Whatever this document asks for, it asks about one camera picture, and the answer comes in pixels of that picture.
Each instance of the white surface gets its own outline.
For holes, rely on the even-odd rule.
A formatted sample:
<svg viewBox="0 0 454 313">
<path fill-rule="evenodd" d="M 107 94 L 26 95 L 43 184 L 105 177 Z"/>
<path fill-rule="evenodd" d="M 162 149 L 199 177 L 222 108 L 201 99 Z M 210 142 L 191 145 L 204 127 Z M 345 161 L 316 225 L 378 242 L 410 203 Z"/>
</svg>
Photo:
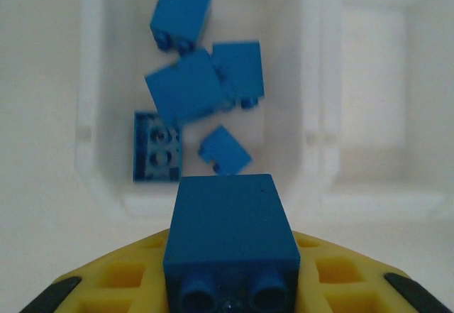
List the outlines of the white surface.
<svg viewBox="0 0 454 313">
<path fill-rule="evenodd" d="M 155 2 L 82 0 L 76 166 L 120 219 L 170 218 L 177 191 L 131 177 L 133 112 L 155 108 L 143 76 L 177 58 L 150 34 Z M 454 217 L 453 7 L 213 0 L 202 43 L 258 38 L 266 97 L 186 126 L 183 174 L 213 174 L 196 152 L 222 123 L 253 156 L 245 172 L 271 173 L 292 218 Z"/>
<path fill-rule="evenodd" d="M 444 153 L 450 151 L 444 143 L 453 139 L 432 139 L 448 134 L 452 137 L 453 132 L 449 121 L 453 116 L 445 111 L 452 111 L 452 107 L 443 105 L 444 101 L 453 103 L 449 99 L 453 84 L 449 79 L 453 65 L 449 59 L 453 49 L 447 44 L 452 41 L 445 39 L 451 38 L 453 25 L 452 18 L 441 10 L 449 2 L 452 0 L 435 0 L 423 10 L 411 12 L 408 21 L 418 25 L 407 32 L 419 42 L 413 47 L 424 51 L 418 55 L 420 59 L 409 77 L 419 85 L 407 94 L 407 111 L 412 109 L 415 119 L 407 123 L 406 129 L 409 134 L 417 135 L 410 138 L 415 144 L 407 146 L 419 156 L 413 163 L 426 166 L 411 166 L 414 179 L 427 179 L 436 187 L 452 181 L 453 174 L 447 171 L 454 165 Z M 445 27 L 434 28 L 431 23 L 437 23 L 440 17 L 445 19 Z M 164 229 L 170 221 L 165 215 L 148 223 L 109 221 L 74 171 L 79 0 L 0 0 L 0 19 L 0 307 L 2 312 L 14 313 L 58 275 Z M 281 28 L 282 32 L 286 30 L 285 26 Z M 316 38 L 315 32 L 319 33 L 318 27 L 307 30 L 314 34 L 309 37 Z M 307 67 L 312 61 L 310 55 L 302 56 Z M 425 68 L 428 64 L 435 67 Z M 434 70 L 440 73 L 432 75 L 430 71 Z M 434 87 L 440 91 L 429 92 Z M 428 102 L 418 106 L 418 100 L 423 98 Z M 418 123 L 423 124 L 424 130 L 419 130 Z M 287 124 L 281 124 L 285 132 Z M 82 130 L 79 134 L 89 138 L 87 132 Z M 330 137 L 313 135 L 315 141 L 322 138 Z M 431 155 L 433 160 L 425 159 Z M 376 193 L 375 186 L 386 194 L 392 188 L 391 185 L 382 187 L 380 183 L 355 186 L 355 193 L 371 188 Z M 345 194 L 351 189 L 352 185 L 342 188 L 339 183 L 333 192 Z M 283 199 L 298 214 L 303 210 L 301 202 Z M 454 309 L 452 219 L 333 225 L 310 224 L 301 215 L 288 214 L 295 230 L 397 266 Z"/>
</svg>

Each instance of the white plastic bin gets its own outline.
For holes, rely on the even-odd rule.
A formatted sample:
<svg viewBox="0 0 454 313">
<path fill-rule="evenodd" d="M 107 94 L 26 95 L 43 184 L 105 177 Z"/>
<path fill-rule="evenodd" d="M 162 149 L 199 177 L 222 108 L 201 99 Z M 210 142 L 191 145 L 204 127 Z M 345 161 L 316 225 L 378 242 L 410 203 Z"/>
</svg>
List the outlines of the white plastic bin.
<svg viewBox="0 0 454 313">
<path fill-rule="evenodd" d="M 157 0 L 82 0 L 76 166 L 114 217 L 168 220 L 176 184 L 134 184 L 143 76 L 177 59 L 148 24 Z M 259 39 L 265 99 L 184 129 L 184 175 L 222 123 L 271 173 L 289 219 L 453 215 L 454 0 L 213 0 L 203 39 Z"/>
</svg>

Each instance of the toy brick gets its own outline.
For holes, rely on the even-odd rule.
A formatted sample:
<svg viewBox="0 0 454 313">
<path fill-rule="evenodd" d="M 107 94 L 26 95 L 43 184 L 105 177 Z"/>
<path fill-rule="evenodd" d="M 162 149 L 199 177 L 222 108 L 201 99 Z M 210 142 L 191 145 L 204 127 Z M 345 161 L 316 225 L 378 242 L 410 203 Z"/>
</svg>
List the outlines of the toy brick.
<svg viewBox="0 0 454 313">
<path fill-rule="evenodd" d="M 243 109 L 257 106 L 265 95 L 260 43 L 214 43 L 211 57 L 232 107 L 236 102 Z"/>
<path fill-rule="evenodd" d="M 236 175 L 252 160 L 222 125 L 201 142 L 199 156 L 205 163 L 214 161 L 213 170 L 218 175 Z"/>
<path fill-rule="evenodd" d="M 183 177 L 163 266 L 171 313 L 293 312 L 300 255 L 271 175 Z"/>
<path fill-rule="evenodd" d="M 205 49 L 196 50 L 146 76 L 145 81 L 157 112 L 167 126 L 208 116 L 226 99 Z"/>
<path fill-rule="evenodd" d="M 150 22 L 159 49 L 193 51 L 203 32 L 211 0 L 158 0 Z"/>
<path fill-rule="evenodd" d="M 164 125 L 155 112 L 135 112 L 135 182 L 177 182 L 182 170 L 182 130 Z"/>
</svg>

